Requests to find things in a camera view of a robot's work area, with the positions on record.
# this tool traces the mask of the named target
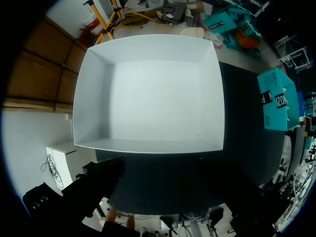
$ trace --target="desk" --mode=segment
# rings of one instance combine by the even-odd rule
[[[225,100],[224,149],[187,155],[97,150],[98,161],[113,156],[123,156],[125,160],[124,176],[110,204],[121,211],[138,214],[175,214],[221,204],[222,201],[210,192],[210,181],[203,178],[200,158],[209,165],[210,172],[214,164],[234,163],[257,185],[276,173],[284,132],[263,127],[257,75],[221,62],[220,68]]]

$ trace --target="cardboard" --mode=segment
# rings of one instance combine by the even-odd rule
[[[141,35],[88,49],[74,99],[78,146],[131,153],[222,150],[225,113],[213,43]]]

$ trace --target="white wall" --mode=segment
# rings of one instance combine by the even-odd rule
[[[85,2],[86,0],[59,0],[46,15],[70,35],[78,38],[81,35],[79,29],[84,27],[83,22],[93,15],[88,4],[83,5]],[[94,0],[94,4],[107,22],[113,9],[109,0]]]
[[[71,121],[64,114],[3,112],[2,140],[7,171],[18,196],[45,182],[58,190],[47,167],[45,146],[72,140]]]
[[[85,2],[86,0],[59,0],[46,15],[70,35],[78,38],[83,22],[92,15],[88,5],[82,5]]]

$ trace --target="red object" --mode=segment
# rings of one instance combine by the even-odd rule
[[[98,18],[95,18],[95,20],[92,21],[89,25],[87,25],[86,28],[91,31],[91,30],[93,30],[94,28],[96,28],[99,24],[100,24],[99,19],[98,19]]]
[[[87,28],[80,29],[80,30],[82,31],[82,34],[78,38],[79,42],[82,43],[86,47],[93,46],[95,42],[95,36]]]
[[[259,41],[247,36],[240,28],[233,31],[233,36],[237,43],[244,48],[253,49],[259,44]]]

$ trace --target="wooden cabinet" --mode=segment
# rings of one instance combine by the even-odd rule
[[[16,59],[5,109],[71,113],[85,52],[54,22],[42,20]]]

